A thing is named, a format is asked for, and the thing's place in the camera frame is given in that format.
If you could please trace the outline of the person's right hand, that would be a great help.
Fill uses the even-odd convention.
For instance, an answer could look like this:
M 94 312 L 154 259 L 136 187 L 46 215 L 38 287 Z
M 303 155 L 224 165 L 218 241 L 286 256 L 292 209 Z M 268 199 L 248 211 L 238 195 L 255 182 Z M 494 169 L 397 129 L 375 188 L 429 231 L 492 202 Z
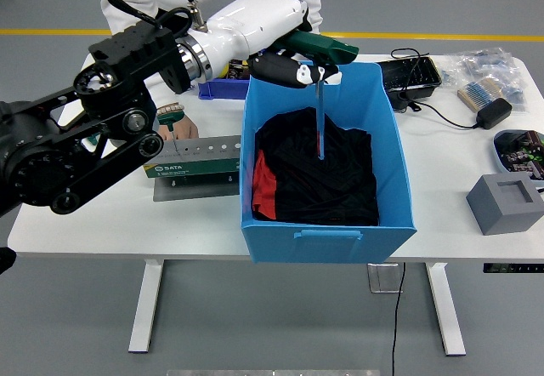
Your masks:
M 172 130 L 167 129 L 167 138 L 170 140 L 187 140 L 199 137 L 199 130 L 195 123 L 184 115 L 172 124 Z

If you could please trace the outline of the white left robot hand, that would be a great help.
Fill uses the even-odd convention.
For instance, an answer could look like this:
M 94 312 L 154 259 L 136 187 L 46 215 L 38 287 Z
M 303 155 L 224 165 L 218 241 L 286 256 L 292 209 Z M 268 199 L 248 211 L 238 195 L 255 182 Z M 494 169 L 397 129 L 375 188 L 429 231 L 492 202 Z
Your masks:
M 300 0 L 235 0 L 189 30 L 199 65 L 195 78 L 209 81 L 231 60 L 245 60 L 252 77 L 288 88 L 338 84 L 342 73 L 318 47 L 336 41 L 313 32 L 309 8 Z

